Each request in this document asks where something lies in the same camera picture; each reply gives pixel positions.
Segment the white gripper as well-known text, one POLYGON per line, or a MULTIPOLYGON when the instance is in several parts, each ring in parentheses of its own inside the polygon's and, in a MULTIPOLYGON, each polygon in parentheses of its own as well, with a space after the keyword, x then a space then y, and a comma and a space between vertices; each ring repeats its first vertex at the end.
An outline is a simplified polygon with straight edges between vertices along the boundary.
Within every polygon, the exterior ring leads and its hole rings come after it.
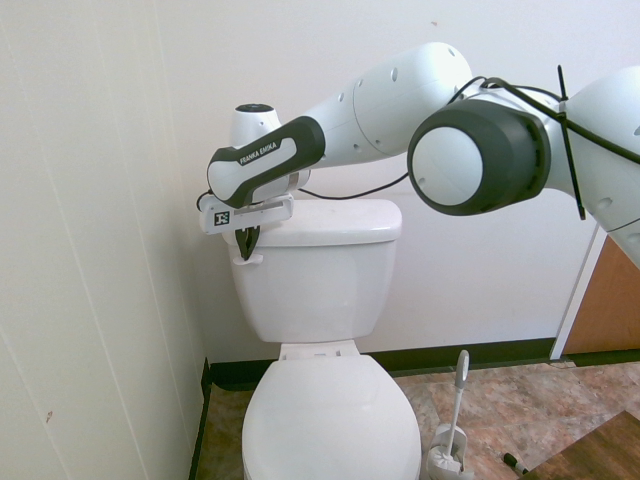
POLYGON ((234 235, 240 256, 243 260, 248 260, 260 236, 259 226, 290 219, 293 207, 294 198, 291 194, 234 208, 222 203, 213 194, 206 193, 199 198, 199 223, 207 235, 236 230, 234 235))

